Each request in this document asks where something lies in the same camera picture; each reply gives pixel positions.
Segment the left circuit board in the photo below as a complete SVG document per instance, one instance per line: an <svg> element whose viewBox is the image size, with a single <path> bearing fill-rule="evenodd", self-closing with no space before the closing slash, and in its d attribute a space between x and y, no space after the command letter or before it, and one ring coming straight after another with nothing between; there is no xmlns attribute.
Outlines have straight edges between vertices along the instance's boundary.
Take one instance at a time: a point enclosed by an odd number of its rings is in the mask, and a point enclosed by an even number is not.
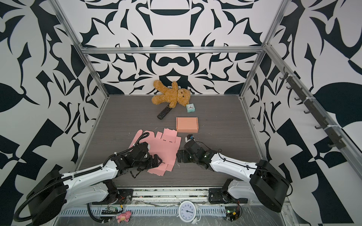
<svg viewBox="0 0 362 226"><path fill-rule="evenodd" d="M107 207L106 209L101 211L102 215L117 215L123 212L123 206L119 207Z"/></svg>

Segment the black remote control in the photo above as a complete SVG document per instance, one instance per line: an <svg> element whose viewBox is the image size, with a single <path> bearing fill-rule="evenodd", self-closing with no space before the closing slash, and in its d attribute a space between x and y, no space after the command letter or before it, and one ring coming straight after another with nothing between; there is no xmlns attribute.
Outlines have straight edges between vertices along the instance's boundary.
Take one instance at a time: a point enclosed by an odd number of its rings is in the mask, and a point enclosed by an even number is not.
<svg viewBox="0 0 362 226"><path fill-rule="evenodd" d="M171 112L172 108L170 107L170 105L167 105L162 111L161 113L157 116L158 119L162 120L165 118L166 115L168 115Z"/></svg>

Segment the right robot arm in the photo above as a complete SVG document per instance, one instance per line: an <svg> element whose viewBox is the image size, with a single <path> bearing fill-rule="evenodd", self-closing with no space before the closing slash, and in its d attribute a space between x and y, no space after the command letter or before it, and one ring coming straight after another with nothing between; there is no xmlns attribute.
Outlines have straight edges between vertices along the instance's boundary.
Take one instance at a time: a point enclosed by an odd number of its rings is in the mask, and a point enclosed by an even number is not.
<svg viewBox="0 0 362 226"><path fill-rule="evenodd" d="M220 172L235 177L224 184L223 189L229 197L240 199L239 181L248 182L259 202L273 212L281 212L290 182L284 178L268 161L249 163L221 154L221 151L205 150L201 142L189 139L184 149L176 154L179 163L195 163L205 170Z"/></svg>

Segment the small teal alarm clock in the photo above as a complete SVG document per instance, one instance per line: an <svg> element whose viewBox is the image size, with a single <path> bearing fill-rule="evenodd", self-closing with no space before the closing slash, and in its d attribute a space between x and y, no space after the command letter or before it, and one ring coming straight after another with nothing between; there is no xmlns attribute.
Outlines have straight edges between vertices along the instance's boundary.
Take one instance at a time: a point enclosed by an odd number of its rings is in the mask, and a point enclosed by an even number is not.
<svg viewBox="0 0 362 226"><path fill-rule="evenodd" d="M187 109L188 113L192 113L192 112L196 111L196 108L195 108L194 104L187 104L186 109Z"/></svg>

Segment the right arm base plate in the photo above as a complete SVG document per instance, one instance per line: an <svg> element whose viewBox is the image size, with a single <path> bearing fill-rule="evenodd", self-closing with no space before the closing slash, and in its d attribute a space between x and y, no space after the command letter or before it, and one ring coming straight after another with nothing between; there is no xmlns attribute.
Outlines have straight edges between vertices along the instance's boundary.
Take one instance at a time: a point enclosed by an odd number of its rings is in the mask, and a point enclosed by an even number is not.
<svg viewBox="0 0 362 226"><path fill-rule="evenodd" d="M211 204L228 204L228 203L248 203L247 198L235 199L222 188L209 188L208 201Z"/></svg>

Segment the pink cardboard box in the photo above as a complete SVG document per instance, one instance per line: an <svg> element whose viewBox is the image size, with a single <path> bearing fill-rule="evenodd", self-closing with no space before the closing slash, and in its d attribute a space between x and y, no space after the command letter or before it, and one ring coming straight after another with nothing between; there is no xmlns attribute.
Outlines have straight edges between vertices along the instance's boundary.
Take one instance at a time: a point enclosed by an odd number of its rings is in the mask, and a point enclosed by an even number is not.
<svg viewBox="0 0 362 226"><path fill-rule="evenodd" d="M182 138L177 136L177 131L171 129L164 129L163 132L157 132L156 135L152 131L145 132L150 135L140 142L147 142L150 145L149 153L157 154L162 159L161 165L149 169L148 173L164 176L166 171L173 170Z"/></svg>

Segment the circuit board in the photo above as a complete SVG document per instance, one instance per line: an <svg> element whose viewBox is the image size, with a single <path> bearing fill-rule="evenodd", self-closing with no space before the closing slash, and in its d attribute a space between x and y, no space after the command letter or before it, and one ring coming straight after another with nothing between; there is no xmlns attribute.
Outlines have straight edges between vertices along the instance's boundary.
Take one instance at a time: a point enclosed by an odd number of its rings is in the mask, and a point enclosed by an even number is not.
<svg viewBox="0 0 362 226"><path fill-rule="evenodd" d="M240 205L237 206L226 206L225 207L225 219L231 222L236 221L242 216L243 210Z"/></svg>
<svg viewBox="0 0 362 226"><path fill-rule="evenodd" d="M102 215L117 215L123 212L123 206L119 207L107 207L106 209L101 211Z"/></svg>

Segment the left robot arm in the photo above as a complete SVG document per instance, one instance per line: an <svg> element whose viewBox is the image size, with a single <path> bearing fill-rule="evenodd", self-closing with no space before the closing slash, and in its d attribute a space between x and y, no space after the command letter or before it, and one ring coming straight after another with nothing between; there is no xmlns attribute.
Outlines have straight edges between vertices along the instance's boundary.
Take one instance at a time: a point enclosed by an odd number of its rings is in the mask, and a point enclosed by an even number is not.
<svg viewBox="0 0 362 226"><path fill-rule="evenodd" d="M28 204L32 224L45 224L62 211L79 205L110 204L119 200L113 179L161 165L162 159L157 154L150 154L149 148L150 145L143 142L127 152L114 153L104 163L87 169L64 174L57 170L48 173L27 196L33 198Z"/></svg>

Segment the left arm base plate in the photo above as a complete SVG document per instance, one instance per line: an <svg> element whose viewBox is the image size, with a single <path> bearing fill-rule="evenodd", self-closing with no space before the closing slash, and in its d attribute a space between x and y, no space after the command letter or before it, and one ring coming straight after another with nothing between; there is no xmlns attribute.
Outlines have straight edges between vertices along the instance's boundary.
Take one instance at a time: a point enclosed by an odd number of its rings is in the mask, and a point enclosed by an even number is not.
<svg viewBox="0 0 362 226"><path fill-rule="evenodd" d="M117 194L108 195L105 200L101 202L92 202L92 205L123 205L131 203L133 199L133 189L118 189Z"/></svg>

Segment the salmon cardboard box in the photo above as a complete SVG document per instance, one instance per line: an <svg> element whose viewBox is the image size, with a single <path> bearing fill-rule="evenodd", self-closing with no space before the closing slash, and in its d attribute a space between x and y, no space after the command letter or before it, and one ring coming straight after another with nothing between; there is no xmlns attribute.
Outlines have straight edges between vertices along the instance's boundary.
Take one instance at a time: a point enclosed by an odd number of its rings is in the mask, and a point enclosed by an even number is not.
<svg viewBox="0 0 362 226"><path fill-rule="evenodd" d="M177 117L176 130L179 133L198 133L199 121L198 117Z"/></svg>

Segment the white round analog clock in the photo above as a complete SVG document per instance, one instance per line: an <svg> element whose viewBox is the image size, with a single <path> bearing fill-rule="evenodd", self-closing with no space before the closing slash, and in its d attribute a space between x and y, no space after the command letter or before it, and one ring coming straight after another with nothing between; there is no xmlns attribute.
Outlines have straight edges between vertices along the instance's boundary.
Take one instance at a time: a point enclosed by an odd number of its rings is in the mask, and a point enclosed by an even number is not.
<svg viewBox="0 0 362 226"><path fill-rule="evenodd" d="M202 211L196 203L183 201L179 205L177 217L185 223L196 225L202 218Z"/></svg>

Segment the small pink toy figure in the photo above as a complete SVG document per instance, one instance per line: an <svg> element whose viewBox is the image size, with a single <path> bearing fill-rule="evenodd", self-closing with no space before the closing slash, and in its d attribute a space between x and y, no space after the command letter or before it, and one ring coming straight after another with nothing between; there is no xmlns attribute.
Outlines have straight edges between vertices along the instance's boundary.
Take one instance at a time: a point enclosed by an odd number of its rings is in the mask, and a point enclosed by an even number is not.
<svg viewBox="0 0 362 226"><path fill-rule="evenodd" d="M131 211L126 211L124 213L121 213L120 215L117 216L117 222L121 223L121 222L129 222L130 218L132 216L132 212Z"/></svg>

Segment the wall hook rack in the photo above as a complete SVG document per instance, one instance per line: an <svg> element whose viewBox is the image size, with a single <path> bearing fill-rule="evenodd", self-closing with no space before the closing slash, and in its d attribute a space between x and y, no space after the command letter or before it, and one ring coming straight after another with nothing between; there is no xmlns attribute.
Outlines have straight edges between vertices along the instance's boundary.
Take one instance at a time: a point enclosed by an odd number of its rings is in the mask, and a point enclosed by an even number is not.
<svg viewBox="0 0 362 226"><path fill-rule="evenodd" d="M297 97L295 100L303 103L307 108L304 113L311 114L318 122L315 129L323 130L330 138L332 143L328 146L330 148L336 147L339 150L345 148L347 145L343 140L340 126L338 126L337 123L329 117L326 110L324 110L318 100L311 94L309 89L300 81L298 76L285 72L282 79L289 84L288 89L293 90L296 93Z"/></svg>

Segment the brown teddy bear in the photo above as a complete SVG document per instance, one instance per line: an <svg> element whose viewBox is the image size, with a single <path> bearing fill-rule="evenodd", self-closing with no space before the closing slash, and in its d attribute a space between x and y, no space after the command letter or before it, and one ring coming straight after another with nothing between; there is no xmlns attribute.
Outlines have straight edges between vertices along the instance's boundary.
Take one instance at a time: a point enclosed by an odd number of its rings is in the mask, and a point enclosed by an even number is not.
<svg viewBox="0 0 362 226"><path fill-rule="evenodd" d="M190 90L180 89L176 81L172 82L171 88L166 87L160 80L154 81L153 86L157 91L161 92L160 95L155 95L151 99L155 105L168 103L170 108L175 108L177 104L182 106L190 104Z"/></svg>

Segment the right circuit board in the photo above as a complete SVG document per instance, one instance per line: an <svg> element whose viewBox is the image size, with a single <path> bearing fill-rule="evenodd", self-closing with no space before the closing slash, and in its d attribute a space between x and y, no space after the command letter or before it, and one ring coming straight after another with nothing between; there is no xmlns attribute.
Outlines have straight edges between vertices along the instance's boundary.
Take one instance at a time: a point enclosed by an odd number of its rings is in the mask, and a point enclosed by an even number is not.
<svg viewBox="0 0 362 226"><path fill-rule="evenodd" d="M240 205L237 206L226 206L225 207L225 219L231 222L236 221L242 216L243 210Z"/></svg>

